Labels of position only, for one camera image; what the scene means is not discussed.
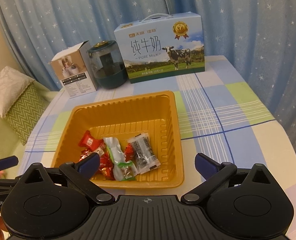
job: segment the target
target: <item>clear candy wrapper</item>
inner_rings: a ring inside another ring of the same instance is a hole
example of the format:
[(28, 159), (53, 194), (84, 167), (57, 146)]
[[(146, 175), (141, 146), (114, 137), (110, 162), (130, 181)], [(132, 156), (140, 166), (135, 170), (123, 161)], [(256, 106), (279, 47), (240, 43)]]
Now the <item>clear candy wrapper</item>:
[(147, 133), (142, 133), (136, 137), (130, 138), (128, 143), (131, 144), (135, 152), (134, 159), (140, 174), (160, 167), (160, 161), (152, 151)]
[(104, 142), (107, 145), (110, 158), (114, 163), (113, 175), (115, 180), (133, 180), (138, 174), (136, 166), (132, 161), (127, 161), (124, 153), (121, 151), (120, 144), (117, 138), (107, 137), (104, 138)]

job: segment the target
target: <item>woman photo on box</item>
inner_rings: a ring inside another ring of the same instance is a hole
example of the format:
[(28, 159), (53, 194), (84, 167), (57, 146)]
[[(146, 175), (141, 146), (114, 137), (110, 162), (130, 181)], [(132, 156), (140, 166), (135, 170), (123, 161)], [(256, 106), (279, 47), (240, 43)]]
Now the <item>woman photo on box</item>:
[(62, 70), (63, 70), (64, 78), (67, 78), (67, 77), (70, 77), (71, 75), (76, 75), (79, 73), (78, 67), (74, 63), (70, 63), (70, 61), (67, 58), (63, 58), (61, 60), (61, 63), (63, 64)]

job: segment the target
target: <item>orange plastic tray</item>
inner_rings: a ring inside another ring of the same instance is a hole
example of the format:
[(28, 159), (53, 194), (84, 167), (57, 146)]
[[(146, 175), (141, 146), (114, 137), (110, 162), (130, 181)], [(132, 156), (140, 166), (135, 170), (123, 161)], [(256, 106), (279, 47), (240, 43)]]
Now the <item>orange plastic tray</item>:
[(106, 180), (97, 174), (91, 181), (110, 188), (169, 188), (184, 180), (179, 122), (174, 93), (163, 91), (77, 106), (72, 110), (57, 147), (52, 167), (78, 162), (83, 148), (78, 142), (86, 130), (96, 139), (117, 137), (121, 150), (127, 139), (149, 133), (153, 152), (161, 166), (133, 181)]

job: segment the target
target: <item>cow illustration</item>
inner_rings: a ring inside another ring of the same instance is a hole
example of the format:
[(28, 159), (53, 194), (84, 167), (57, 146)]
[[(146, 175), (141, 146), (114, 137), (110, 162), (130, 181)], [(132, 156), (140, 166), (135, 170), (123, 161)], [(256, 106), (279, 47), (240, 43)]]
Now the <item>cow illustration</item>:
[(174, 64), (175, 70), (178, 69), (178, 61), (179, 59), (183, 59), (186, 62), (186, 68), (188, 68), (188, 64), (191, 65), (191, 53), (190, 49), (173, 49), (174, 46), (167, 46), (162, 48), (168, 54), (170, 61)]

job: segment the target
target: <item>plaid tablecloth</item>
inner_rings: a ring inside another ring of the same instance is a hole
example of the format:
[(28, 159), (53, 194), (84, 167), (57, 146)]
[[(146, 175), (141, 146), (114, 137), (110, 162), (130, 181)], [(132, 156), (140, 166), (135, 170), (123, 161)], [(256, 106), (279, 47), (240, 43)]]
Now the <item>plaid tablecloth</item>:
[(69, 99), (61, 90), (27, 142), (19, 174), (30, 164), (49, 167), (71, 110), (78, 105), (163, 90), (175, 93), (184, 158), (184, 183), (173, 189), (116, 190), (114, 195), (179, 197), (202, 182), (194, 157), (203, 152), (239, 168), (264, 163), (290, 198), (295, 216), (288, 231), (296, 239), (296, 155), (282, 126), (224, 56), (206, 57), (206, 71), (130, 84)]

